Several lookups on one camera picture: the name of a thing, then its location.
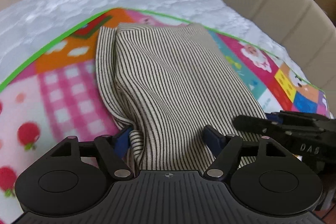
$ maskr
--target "pink checkered pattern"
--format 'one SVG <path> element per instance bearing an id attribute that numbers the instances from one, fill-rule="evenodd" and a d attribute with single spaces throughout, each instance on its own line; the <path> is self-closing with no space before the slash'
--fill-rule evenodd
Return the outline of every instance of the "pink checkered pattern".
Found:
<path id="1" fill-rule="evenodd" d="M 119 131 L 100 99 L 93 60 L 39 74 L 39 80 L 56 141 L 70 135 L 92 141 Z"/>

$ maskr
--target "green leaf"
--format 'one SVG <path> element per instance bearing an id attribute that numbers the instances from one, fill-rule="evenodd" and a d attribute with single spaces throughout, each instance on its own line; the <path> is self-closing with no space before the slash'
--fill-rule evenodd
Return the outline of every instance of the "green leaf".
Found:
<path id="1" fill-rule="evenodd" d="M 5 198 L 9 198 L 12 195 L 12 190 L 11 189 L 7 189 L 5 191 Z"/>
<path id="2" fill-rule="evenodd" d="M 32 147 L 33 147 L 33 143 L 27 143 L 26 145 L 25 145 L 25 151 L 28 151 L 28 150 L 30 150 Z"/>

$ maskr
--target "green mat border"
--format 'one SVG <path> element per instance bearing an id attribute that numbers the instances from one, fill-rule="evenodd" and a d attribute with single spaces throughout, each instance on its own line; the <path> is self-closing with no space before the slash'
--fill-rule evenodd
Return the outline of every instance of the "green mat border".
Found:
<path id="1" fill-rule="evenodd" d="M 42 54 L 44 54 L 47 50 L 49 50 L 50 48 L 52 48 L 53 46 L 55 46 L 57 43 L 61 42 L 63 39 L 65 39 L 66 37 L 68 37 L 70 34 L 72 34 L 73 32 L 77 31 L 78 29 L 82 28 L 84 25 L 88 24 L 89 22 L 91 22 L 92 20 L 96 19 L 97 17 L 101 16 L 102 14 L 110 11 L 110 10 L 113 10 L 113 9 L 125 9 L 125 10 L 133 10 L 133 11 L 138 11 L 138 12 L 143 12 L 143 13 L 146 13 L 146 14 L 150 14 L 150 15 L 157 15 L 157 16 L 162 16 L 162 17 L 167 17 L 167 18 L 171 18 L 171 19 L 175 19 L 175 20 L 178 20 L 178 21 L 181 21 L 181 22 L 185 22 L 185 23 L 192 23 L 191 21 L 189 20 L 185 20 L 185 19 L 182 19 L 182 18 L 178 18 L 178 17 L 174 17 L 174 16 L 170 16 L 170 15 L 166 15 L 166 14 L 163 14 L 163 13 L 157 13 L 157 12 L 153 12 L 153 11 L 149 11 L 149 10 L 143 10 L 143 9 L 132 9 L 132 8 L 124 8 L 124 7 L 114 7 L 114 8 L 111 8 L 111 9 L 108 9 L 108 10 L 105 10 L 103 12 L 100 12 L 98 14 L 95 14 L 94 16 L 92 17 L 89 17 L 88 19 L 82 21 L 81 23 L 77 24 L 76 26 L 74 26 L 73 28 L 71 28 L 70 30 L 67 30 L 65 33 L 61 34 L 59 37 L 51 40 L 51 42 L 49 42 L 47 45 L 43 46 L 40 50 L 38 50 L 36 53 L 34 53 L 31 57 L 29 57 L 25 62 L 23 62 L 18 68 L 16 68 L 1 84 L 0 84 L 0 92 L 2 92 L 6 86 L 8 86 L 8 84 L 20 73 L 22 72 L 26 67 L 28 67 L 31 63 L 33 63 L 36 59 L 38 59 Z M 240 39 L 238 37 L 235 37 L 233 35 L 230 35 L 228 33 L 224 33 L 224 32 L 220 32 L 214 28 L 210 28 L 210 27 L 207 27 L 207 26 L 204 26 L 207 30 L 210 30 L 210 31 L 213 31 L 213 32 L 216 32 L 216 33 L 219 33 L 219 34 L 222 34 L 222 35 L 225 35 L 227 37 L 231 37 L 233 39 L 236 39 L 236 40 L 239 40 L 239 41 L 242 41 L 244 43 L 247 43 L 247 44 L 250 44 L 250 45 L 253 45 L 254 47 L 257 47 L 258 49 L 272 55 L 272 56 L 275 56 L 277 57 L 276 55 L 248 42 L 248 41 L 245 41 L 243 39 Z M 302 79 L 305 83 L 307 83 L 308 85 L 311 85 L 313 86 L 314 88 L 318 89 L 318 90 L 321 90 L 319 89 L 317 86 L 307 82 L 306 80 Z"/>

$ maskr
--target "yellow square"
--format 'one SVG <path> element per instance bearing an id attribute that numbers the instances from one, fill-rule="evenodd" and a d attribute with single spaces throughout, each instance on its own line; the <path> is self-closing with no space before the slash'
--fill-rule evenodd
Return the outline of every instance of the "yellow square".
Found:
<path id="1" fill-rule="evenodd" d="M 287 94 L 288 98 L 294 102 L 296 89 L 290 82 L 290 80 L 285 76 L 282 70 L 278 70 L 278 72 L 275 74 L 274 78 L 277 80 L 277 82 L 280 84 L 284 92 Z"/>

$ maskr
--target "striped cloth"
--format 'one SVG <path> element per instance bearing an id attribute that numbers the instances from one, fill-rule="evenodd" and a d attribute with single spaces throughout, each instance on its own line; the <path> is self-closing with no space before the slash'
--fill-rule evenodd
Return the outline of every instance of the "striped cloth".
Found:
<path id="1" fill-rule="evenodd" d="M 96 76 L 117 126 L 134 128 L 127 163 L 140 170 L 205 171 L 214 160 L 202 141 L 207 124 L 224 135 L 259 138 L 233 127 L 239 114 L 265 114 L 201 25 L 102 27 Z"/>

